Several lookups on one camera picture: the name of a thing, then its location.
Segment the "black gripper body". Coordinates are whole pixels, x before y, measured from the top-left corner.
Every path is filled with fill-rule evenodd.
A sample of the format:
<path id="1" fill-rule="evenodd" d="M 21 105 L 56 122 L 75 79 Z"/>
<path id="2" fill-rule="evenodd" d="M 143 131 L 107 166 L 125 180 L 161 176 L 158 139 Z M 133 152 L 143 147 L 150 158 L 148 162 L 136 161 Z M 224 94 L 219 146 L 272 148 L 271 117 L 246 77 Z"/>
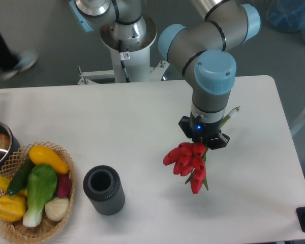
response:
<path id="1" fill-rule="evenodd" d="M 209 149 L 220 149 L 227 146 L 230 137 L 221 132 L 222 119 L 215 123 L 205 123 L 201 116 L 183 116 L 178 125 L 184 134 L 193 142 L 200 142 Z"/>

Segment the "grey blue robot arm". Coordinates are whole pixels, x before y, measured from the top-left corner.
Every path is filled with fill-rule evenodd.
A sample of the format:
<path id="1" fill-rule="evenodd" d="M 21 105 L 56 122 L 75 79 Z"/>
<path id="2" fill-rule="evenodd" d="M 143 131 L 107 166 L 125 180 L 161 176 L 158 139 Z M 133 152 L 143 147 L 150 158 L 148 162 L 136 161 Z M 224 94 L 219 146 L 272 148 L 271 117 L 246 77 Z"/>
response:
<path id="1" fill-rule="evenodd" d="M 193 5 L 204 20 L 201 25 L 188 29 L 173 24 L 158 35 L 141 1 L 70 1 L 85 31 L 100 30 L 117 83 L 151 80 L 150 47 L 157 42 L 164 60 L 193 90 L 190 116 L 179 126 L 192 141 L 218 149 L 230 139 L 221 131 L 236 77 L 236 62 L 228 50 L 257 35 L 260 16 L 253 6 L 234 1 Z"/>

